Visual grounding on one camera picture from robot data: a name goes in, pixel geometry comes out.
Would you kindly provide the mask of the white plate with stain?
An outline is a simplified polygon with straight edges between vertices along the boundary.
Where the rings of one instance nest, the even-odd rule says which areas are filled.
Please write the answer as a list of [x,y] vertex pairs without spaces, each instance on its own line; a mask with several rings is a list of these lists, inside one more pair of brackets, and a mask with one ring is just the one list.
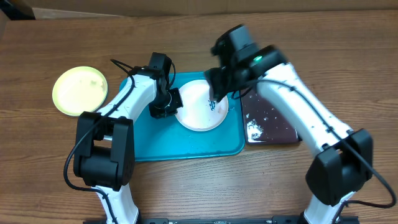
[[175,115],[184,127],[192,131],[209,131],[219,126],[228,114],[229,101],[210,100],[210,86],[206,80],[193,80],[179,88],[183,106]]

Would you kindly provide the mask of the yellow plate with stain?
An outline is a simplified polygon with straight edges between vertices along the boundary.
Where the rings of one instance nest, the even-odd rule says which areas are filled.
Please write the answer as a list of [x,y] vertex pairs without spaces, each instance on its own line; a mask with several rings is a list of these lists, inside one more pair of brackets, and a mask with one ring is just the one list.
[[80,66],[67,70],[55,82],[52,99],[55,107],[69,116],[94,112],[105,101],[108,82],[97,69]]

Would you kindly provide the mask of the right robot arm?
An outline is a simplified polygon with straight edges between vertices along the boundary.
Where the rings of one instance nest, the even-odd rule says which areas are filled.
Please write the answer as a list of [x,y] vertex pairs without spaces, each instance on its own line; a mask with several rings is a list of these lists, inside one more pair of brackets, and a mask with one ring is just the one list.
[[253,88],[292,125],[314,160],[305,176],[313,196],[304,223],[335,223],[347,202],[372,177],[373,139],[353,131],[315,97],[282,52],[253,41],[244,25],[221,35],[211,48],[220,67],[205,72],[210,95],[220,101],[228,93]]

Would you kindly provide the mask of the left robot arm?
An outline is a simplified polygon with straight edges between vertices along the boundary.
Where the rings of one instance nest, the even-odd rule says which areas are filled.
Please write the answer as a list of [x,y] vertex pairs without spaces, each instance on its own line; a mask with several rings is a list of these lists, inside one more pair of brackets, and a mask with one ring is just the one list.
[[183,103],[172,87],[169,73],[175,65],[166,54],[152,53],[143,67],[112,62],[127,73],[127,82],[105,107],[78,117],[75,146],[63,177],[70,188],[97,194],[106,223],[138,223],[139,210],[129,187],[135,164],[134,122],[145,108],[160,119],[177,114]]

